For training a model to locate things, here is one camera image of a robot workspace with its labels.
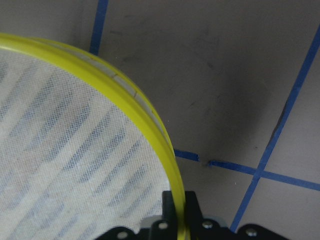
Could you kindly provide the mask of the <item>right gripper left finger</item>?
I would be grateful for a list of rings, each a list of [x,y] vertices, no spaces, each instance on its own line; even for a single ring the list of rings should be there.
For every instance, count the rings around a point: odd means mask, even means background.
[[[162,219],[169,223],[177,223],[173,194],[169,190],[162,192]]]

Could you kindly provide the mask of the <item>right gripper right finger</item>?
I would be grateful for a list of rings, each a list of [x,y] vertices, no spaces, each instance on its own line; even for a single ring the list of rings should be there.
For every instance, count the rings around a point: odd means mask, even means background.
[[[187,223],[199,223],[203,219],[198,198],[194,191],[185,191],[185,219]]]

